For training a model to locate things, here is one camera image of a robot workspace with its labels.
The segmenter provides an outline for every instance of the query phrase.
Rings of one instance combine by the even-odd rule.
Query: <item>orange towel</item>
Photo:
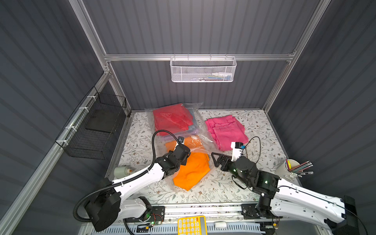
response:
[[[190,149],[200,148],[204,150],[200,138],[187,137],[184,144]],[[167,151],[174,150],[176,141],[166,143]],[[185,166],[180,166],[178,175],[174,178],[174,184],[185,190],[190,190],[210,171],[209,156],[205,153],[191,153]]]

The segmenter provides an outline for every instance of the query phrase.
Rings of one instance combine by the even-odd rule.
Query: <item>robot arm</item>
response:
[[[317,224],[334,235],[359,234],[353,198],[331,197],[300,187],[279,176],[258,170],[256,164],[242,155],[242,143],[233,142],[232,156],[212,153],[214,165],[221,165],[251,191],[260,194],[256,207],[243,212],[249,218],[286,216]]]
[[[151,169],[147,167],[112,182],[108,179],[101,182],[100,188],[111,185],[118,186],[91,196],[84,205],[97,232],[106,229],[116,220],[133,217],[145,221],[149,218],[152,206],[146,198],[139,197],[133,200],[127,200],[127,198],[143,187],[173,175],[179,170],[180,165],[186,165],[191,152],[187,146],[181,144],[183,138],[179,139],[180,144],[176,145],[175,150],[156,158]]]

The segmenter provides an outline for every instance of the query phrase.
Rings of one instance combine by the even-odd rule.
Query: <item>floral tablecloth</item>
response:
[[[258,169],[274,173],[284,161],[285,154],[263,110],[199,111],[199,113],[204,120],[233,115],[245,126],[245,134],[248,138],[259,136],[262,145],[261,158],[257,163]],[[152,132],[146,113],[136,112],[119,166],[126,165],[134,170],[148,166],[152,160],[151,138]],[[250,160],[256,162],[259,154],[257,138],[247,146],[247,152]],[[146,197],[151,204],[249,202],[257,201],[259,198],[259,195],[249,189],[240,189],[233,183],[231,174],[219,168],[212,169],[198,185],[189,191],[174,186],[171,180],[161,180],[141,189],[132,197],[139,196]]]

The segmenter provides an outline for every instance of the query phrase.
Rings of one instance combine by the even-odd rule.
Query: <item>gray wall panel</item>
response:
[[[0,19],[2,217],[103,70],[68,1],[1,1]],[[76,233],[73,204],[107,165],[63,155],[14,234]]]
[[[303,186],[354,197],[368,231],[376,205],[375,19],[374,1],[333,0],[269,112],[289,157],[314,164]]]
[[[318,0],[84,0],[108,54],[291,53]]]
[[[132,109],[178,102],[203,102],[202,108],[262,108],[286,62],[239,61],[233,82],[171,81],[169,62],[113,61]]]

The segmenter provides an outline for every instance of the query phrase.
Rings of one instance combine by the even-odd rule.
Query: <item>yellow calculator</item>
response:
[[[177,221],[178,235],[208,235],[205,216],[185,217]]]

